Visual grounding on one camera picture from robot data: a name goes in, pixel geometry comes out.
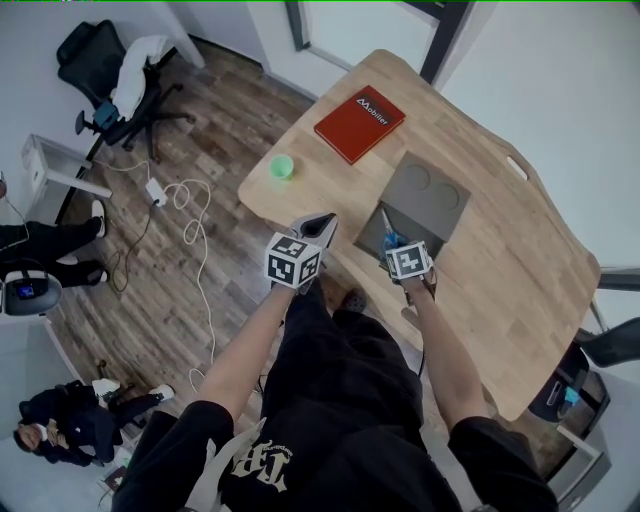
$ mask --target white sneaker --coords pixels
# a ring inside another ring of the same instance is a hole
[[[120,388],[118,381],[109,379],[94,380],[91,385],[96,396],[102,398],[105,402],[108,402],[111,395]]]
[[[170,400],[174,396],[176,396],[175,392],[168,384],[160,384],[157,388],[149,391],[150,395],[160,395],[160,401],[164,402],[165,400]]]
[[[104,235],[107,233],[107,225],[105,224],[104,205],[102,204],[102,201],[98,201],[97,199],[95,199],[91,203],[91,216],[98,217],[102,222],[100,231],[98,231],[98,233],[96,234],[96,238],[104,237]]]
[[[58,263],[61,265],[77,265],[78,257],[73,254],[67,254],[58,260]]]

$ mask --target white print on shirt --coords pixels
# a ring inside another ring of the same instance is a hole
[[[255,471],[262,470],[256,477],[265,484],[273,485],[278,492],[286,491],[287,486],[284,484],[284,475],[280,477],[280,473],[284,469],[285,464],[291,460],[291,450],[281,445],[271,446],[273,441],[253,446],[245,453],[236,464],[231,472],[232,475],[239,477],[247,476]],[[271,473],[268,472],[267,456],[271,458]]]

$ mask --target black pants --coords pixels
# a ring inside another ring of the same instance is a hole
[[[291,362],[294,365],[304,361],[317,361],[321,364],[321,361],[332,354],[348,354],[393,367],[396,370],[394,375],[398,377],[398,385],[409,390],[407,396],[410,397],[412,407],[416,410],[421,424],[420,380],[407,366],[396,341],[380,322],[366,315],[338,310],[331,317],[325,305],[320,281],[316,279],[306,295],[297,295],[289,306],[285,317],[284,337],[274,368],[281,363],[290,364]],[[293,381],[296,376],[291,372],[288,373],[292,379],[288,389],[280,386],[274,389],[267,379],[262,417],[274,416],[281,404],[288,400],[288,395],[295,393],[296,385]],[[137,461],[144,459],[177,421],[177,418],[165,412],[154,412],[136,447],[129,467],[134,467]]]
[[[139,396],[109,406],[108,411],[97,406],[93,415],[95,438],[93,448],[96,451],[96,458],[102,462],[111,462],[115,455],[114,445],[122,444],[119,430],[136,416],[158,405],[161,399],[160,395]]]
[[[0,251],[0,274],[4,278],[14,270],[41,270],[42,265],[60,281],[63,288],[96,285],[104,270],[99,261],[88,260],[75,265],[63,265],[57,263],[57,260],[93,242],[100,227],[101,221],[97,217],[92,217],[83,224],[59,226],[27,222],[29,240]],[[0,249],[24,238],[24,226],[0,226]]]

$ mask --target green cup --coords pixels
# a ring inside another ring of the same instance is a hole
[[[293,175],[293,159],[288,155],[276,155],[269,162],[269,173],[278,180],[289,181]]]

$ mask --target wooden floor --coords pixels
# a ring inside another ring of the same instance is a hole
[[[210,184],[212,202],[203,218],[209,257],[202,286],[211,305],[215,353],[219,353],[269,290],[261,266],[273,230],[240,204],[238,186],[312,102],[264,76],[250,61],[210,45],[198,46],[205,57],[205,69],[194,69],[178,56],[163,69],[167,84],[184,84],[184,90],[174,93],[165,110],[188,112],[197,121],[193,126],[183,121],[158,126],[155,139],[162,162],[151,164],[151,175],[163,186],[186,178]],[[143,140],[132,153],[118,146],[103,146],[96,156],[96,160],[118,168],[145,159]],[[78,255],[107,261],[111,270],[114,253],[124,253],[147,223],[147,173],[144,168],[114,172],[94,166],[87,179],[111,188],[113,197],[106,202],[107,237],[83,248]],[[176,210],[171,201],[153,210],[148,232],[129,258],[129,283],[123,293],[109,284],[65,290],[61,305],[49,314],[67,355],[83,378],[95,378],[95,361],[104,359],[109,376],[136,384],[132,393],[143,393],[166,382],[176,390],[176,398],[162,407],[173,413],[182,411],[192,400],[189,369],[205,372],[212,346],[206,309],[196,284],[204,242],[199,237],[194,245],[187,246],[182,239],[184,227],[200,214],[207,196],[199,185],[190,187],[194,202],[184,210]],[[84,221],[90,212],[90,200],[88,195],[77,193],[64,222]],[[123,285],[121,271],[114,279]],[[329,279],[325,284],[329,303],[339,303],[343,291],[340,283]],[[398,341],[410,366],[417,366],[417,351]],[[199,379],[194,376],[196,386]],[[444,431],[428,379],[424,382],[425,420]],[[255,421],[259,409],[260,397],[254,393],[239,428]],[[575,408],[567,420],[570,428],[581,432],[590,414],[586,407]],[[571,447],[553,425],[528,413],[512,424],[504,423],[527,435],[543,474]]]

